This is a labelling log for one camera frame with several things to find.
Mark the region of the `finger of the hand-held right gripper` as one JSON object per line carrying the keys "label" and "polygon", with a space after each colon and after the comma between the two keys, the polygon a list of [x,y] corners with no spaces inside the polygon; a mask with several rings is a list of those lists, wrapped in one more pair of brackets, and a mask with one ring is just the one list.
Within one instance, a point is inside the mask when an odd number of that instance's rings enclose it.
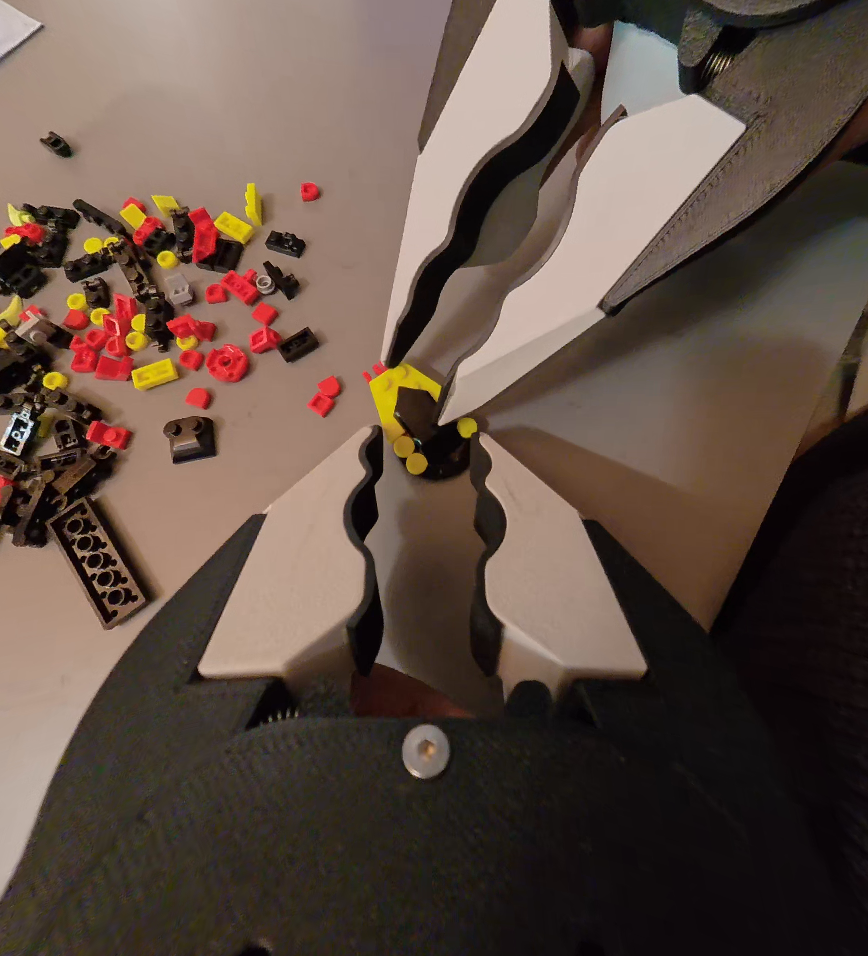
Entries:
{"label": "finger of the hand-held right gripper", "polygon": [[605,317],[603,301],[745,132],[701,94],[683,94],[672,43],[615,26],[605,123],[578,163],[572,205],[547,254],[506,295],[488,337],[454,367],[439,423],[476,411]]}
{"label": "finger of the hand-held right gripper", "polygon": [[595,60],[549,2],[495,2],[419,153],[382,342],[399,365],[449,278],[511,257],[550,162],[583,112]]}

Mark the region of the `red round lego plate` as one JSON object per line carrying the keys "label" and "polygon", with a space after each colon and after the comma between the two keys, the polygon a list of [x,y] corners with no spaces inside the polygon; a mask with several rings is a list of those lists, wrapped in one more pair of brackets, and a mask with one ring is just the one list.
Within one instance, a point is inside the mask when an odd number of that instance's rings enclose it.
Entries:
{"label": "red round lego plate", "polygon": [[204,364],[210,376],[226,384],[240,382],[250,369],[248,355],[232,343],[213,349]]}

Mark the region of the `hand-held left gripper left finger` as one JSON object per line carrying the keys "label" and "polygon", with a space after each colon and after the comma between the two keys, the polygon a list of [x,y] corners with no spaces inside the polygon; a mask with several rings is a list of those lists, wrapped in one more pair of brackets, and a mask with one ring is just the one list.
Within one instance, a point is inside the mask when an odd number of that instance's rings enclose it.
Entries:
{"label": "hand-held left gripper left finger", "polygon": [[383,445],[380,426],[361,428],[265,510],[201,676],[314,682],[371,671],[383,612],[366,538]]}

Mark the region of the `pile of loose lego pieces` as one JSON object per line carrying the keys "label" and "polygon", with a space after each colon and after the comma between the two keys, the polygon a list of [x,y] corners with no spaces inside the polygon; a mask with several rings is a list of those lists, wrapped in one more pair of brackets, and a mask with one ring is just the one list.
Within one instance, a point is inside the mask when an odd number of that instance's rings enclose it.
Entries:
{"label": "pile of loose lego pieces", "polygon": [[0,239],[0,534],[45,546],[47,523],[116,469],[133,434],[71,390],[71,376],[151,391],[226,343],[251,357],[295,363],[320,340],[310,328],[275,328],[301,290],[266,261],[240,270],[261,225],[257,188],[246,218],[211,215],[172,197],[153,209],[127,199],[110,216],[82,199],[67,207],[8,207]]}

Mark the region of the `yellow black lego assembly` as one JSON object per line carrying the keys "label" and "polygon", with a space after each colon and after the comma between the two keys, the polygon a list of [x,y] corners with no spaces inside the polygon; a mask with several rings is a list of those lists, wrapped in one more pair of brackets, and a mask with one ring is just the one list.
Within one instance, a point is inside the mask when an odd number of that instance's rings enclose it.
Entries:
{"label": "yellow black lego assembly", "polygon": [[465,472],[477,422],[463,417],[439,423],[440,385],[403,364],[381,363],[364,374],[384,435],[406,472],[428,481],[442,481]]}

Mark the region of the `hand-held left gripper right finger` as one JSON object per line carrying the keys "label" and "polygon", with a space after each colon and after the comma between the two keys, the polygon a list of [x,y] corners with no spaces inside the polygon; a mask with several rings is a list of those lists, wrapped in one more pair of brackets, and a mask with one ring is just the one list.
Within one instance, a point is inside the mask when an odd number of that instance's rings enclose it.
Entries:
{"label": "hand-held left gripper right finger", "polygon": [[484,545],[471,650],[503,699],[525,683],[557,701],[578,680],[642,678],[647,663],[579,512],[484,433],[469,472]]}

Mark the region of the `black knit sweater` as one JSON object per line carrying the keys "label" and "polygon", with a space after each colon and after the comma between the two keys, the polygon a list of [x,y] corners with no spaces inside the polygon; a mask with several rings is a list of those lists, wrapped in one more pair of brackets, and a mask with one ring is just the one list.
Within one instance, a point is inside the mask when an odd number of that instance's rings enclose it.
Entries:
{"label": "black knit sweater", "polygon": [[789,467],[713,634],[868,954],[868,410]]}

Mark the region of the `black lego slope brick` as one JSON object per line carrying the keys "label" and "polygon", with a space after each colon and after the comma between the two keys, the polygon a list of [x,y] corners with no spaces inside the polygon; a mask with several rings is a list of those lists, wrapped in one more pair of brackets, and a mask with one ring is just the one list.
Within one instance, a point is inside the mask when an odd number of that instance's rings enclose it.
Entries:
{"label": "black lego slope brick", "polygon": [[172,464],[180,465],[217,455],[214,420],[206,416],[189,416],[163,426],[169,443]]}

